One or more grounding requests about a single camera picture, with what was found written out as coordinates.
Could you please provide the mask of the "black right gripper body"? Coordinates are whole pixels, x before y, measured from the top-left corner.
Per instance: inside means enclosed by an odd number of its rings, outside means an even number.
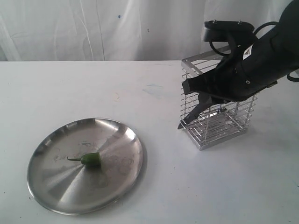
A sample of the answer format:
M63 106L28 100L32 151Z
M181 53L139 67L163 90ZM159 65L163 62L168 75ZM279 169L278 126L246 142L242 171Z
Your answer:
M230 54L224 54L219 64L210 72L210 94L227 101L244 101L265 88L278 83L269 59L271 45L260 45L252 35L235 47L231 38Z

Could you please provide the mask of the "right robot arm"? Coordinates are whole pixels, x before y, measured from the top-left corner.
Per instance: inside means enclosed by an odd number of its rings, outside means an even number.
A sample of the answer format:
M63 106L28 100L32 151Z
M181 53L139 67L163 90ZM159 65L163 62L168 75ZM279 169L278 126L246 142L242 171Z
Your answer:
M182 83L185 95L197 93L199 103L181 120L189 124L209 107L241 102L282 77L297 82L291 73L299 68L299 3L294 0L279 21L262 37L252 24L242 21L206 21L203 40L227 42L230 53L221 54L217 66Z

